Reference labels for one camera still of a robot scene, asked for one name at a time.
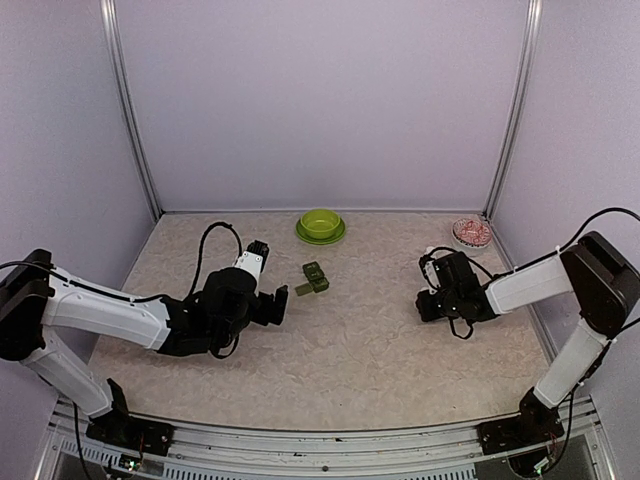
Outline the green weekly pill organizer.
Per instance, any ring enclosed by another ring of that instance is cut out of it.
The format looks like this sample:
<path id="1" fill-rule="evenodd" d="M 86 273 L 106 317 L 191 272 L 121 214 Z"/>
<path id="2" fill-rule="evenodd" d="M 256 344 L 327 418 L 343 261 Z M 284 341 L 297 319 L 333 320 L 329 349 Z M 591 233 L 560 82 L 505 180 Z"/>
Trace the green weekly pill organizer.
<path id="1" fill-rule="evenodd" d="M 310 293 L 321 293 L 329 288 L 329 281 L 317 261 L 306 263 L 302 266 L 306 282 L 295 287 L 297 296 L 304 296 Z"/>

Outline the red patterned ceramic bowl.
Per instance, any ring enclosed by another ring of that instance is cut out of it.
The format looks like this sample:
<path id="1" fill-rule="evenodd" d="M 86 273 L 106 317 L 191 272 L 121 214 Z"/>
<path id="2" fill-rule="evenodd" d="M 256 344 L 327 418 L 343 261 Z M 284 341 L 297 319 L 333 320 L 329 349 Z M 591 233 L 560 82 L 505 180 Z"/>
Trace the red patterned ceramic bowl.
<path id="1" fill-rule="evenodd" d="M 477 218 L 457 219 L 452 224 L 451 236 L 454 245 L 471 256 L 484 253 L 493 240 L 490 228 Z"/>

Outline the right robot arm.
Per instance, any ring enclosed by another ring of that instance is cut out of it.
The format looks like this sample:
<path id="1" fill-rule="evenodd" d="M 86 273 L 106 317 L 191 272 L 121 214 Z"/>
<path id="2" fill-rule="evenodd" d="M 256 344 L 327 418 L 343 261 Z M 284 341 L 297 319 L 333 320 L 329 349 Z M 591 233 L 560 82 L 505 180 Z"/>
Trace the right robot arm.
<path id="1" fill-rule="evenodd" d="M 535 442 L 551 424 L 547 410 L 587 377 L 622 332 L 639 301 L 639 270 L 603 235 L 591 231 L 566 248 L 481 282 L 472 258 L 434 247 L 419 260 L 427 283 L 416 298 L 425 323 L 463 321 L 468 328 L 552 299 L 572 297 L 579 320 L 548 371 L 531 389 L 533 401 L 513 419 L 511 433 Z"/>

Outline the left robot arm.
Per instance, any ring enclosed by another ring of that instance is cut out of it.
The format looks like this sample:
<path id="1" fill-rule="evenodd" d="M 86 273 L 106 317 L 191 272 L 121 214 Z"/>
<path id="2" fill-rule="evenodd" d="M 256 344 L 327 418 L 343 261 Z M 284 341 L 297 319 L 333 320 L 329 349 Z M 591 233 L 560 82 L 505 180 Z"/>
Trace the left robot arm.
<path id="1" fill-rule="evenodd" d="M 86 282 L 52 264 L 50 252 L 2 264 L 1 357 L 33 370 L 71 399 L 121 445 L 140 434 L 120 387 L 95 376 L 58 336 L 59 327 L 137 344 L 173 357 L 231 355 L 250 324 L 280 325 L 287 286 L 259 289 L 263 256 L 246 251 L 230 266 L 210 273 L 204 287 L 183 300 L 166 294 L 127 295 Z"/>

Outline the aluminium frame post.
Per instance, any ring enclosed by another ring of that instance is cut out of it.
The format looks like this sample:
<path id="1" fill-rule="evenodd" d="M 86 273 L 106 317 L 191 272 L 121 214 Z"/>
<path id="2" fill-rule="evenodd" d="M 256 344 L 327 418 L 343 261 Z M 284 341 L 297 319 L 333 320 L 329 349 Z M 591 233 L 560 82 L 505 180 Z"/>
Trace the aluminium frame post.
<path id="1" fill-rule="evenodd" d="M 530 0 L 528 2 L 523 41 L 506 129 L 500 147 L 498 164 L 483 209 L 483 216 L 488 223 L 491 223 L 496 217 L 499 201 L 506 185 L 522 115 L 525 110 L 526 96 L 539 38 L 542 11 L 542 0 Z"/>
<path id="2" fill-rule="evenodd" d="M 100 2 L 100 10 L 125 130 L 132 150 L 134 166 L 141 182 L 143 195 L 151 217 L 153 221 L 157 223 L 164 214 L 164 211 L 152 178 L 136 118 L 133 97 L 127 78 L 116 2 L 113 0 L 102 0 Z"/>

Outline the green bowl with saucer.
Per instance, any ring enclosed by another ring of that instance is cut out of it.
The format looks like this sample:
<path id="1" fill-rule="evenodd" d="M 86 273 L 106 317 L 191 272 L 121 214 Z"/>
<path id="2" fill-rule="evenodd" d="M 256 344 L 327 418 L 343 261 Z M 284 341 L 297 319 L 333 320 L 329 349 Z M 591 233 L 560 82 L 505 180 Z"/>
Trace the green bowl with saucer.
<path id="1" fill-rule="evenodd" d="M 295 232 L 306 243 L 328 245 L 344 237 L 346 224 L 333 210 L 313 209 L 301 215 L 295 225 Z"/>

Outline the left aluminium frame post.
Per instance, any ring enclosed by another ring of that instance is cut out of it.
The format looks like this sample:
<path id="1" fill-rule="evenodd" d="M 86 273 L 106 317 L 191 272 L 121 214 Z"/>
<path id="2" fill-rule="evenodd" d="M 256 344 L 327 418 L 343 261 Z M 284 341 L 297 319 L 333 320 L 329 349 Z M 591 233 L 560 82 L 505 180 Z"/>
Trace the left aluminium frame post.
<path id="1" fill-rule="evenodd" d="M 125 130 L 132 150 L 134 166 L 141 182 L 143 195 L 151 217 L 153 221 L 157 223 L 164 214 L 164 211 L 152 178 L 136 118 L 133 97 L 127 78 L 116 2 L 113 0 L 102 0 L 100 2 L 100 10 Z"/>

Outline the right aluminium frame post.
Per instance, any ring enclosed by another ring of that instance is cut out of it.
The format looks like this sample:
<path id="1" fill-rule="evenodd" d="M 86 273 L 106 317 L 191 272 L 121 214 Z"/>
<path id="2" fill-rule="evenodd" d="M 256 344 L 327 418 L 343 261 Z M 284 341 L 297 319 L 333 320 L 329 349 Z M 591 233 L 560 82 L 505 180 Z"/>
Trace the right aluminium frame post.
<path id="1" fill-rule="evenodd" d="M 530 0 L 528 2 L 523 41 L 506 129 L 500 147 L 498 164 L 483 209 L 483 216 L 488 223 L 491 223 L 496 217 L 499 201 L 506 185 L 522 115 L 525 110 L 526 96 L 539 38 L 542 11 L 542 0 Z"/>

